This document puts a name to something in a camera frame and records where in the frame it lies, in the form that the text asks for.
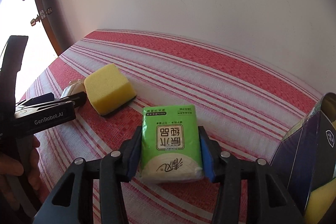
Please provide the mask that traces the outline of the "person's left hand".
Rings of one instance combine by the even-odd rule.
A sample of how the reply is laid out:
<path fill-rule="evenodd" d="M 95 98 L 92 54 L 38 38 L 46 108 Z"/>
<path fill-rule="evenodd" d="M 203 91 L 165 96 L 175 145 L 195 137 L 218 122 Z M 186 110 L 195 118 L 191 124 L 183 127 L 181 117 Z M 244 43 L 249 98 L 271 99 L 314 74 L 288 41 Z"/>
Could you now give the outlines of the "person's left hand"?
<path fill-rule="evenodd" d="M 34 135 L 1 141 L 1 196 L 11 209 L 23 209 L 30 217 L 41 207 L 37 195 L 42 183 L 39 146 Z"/>

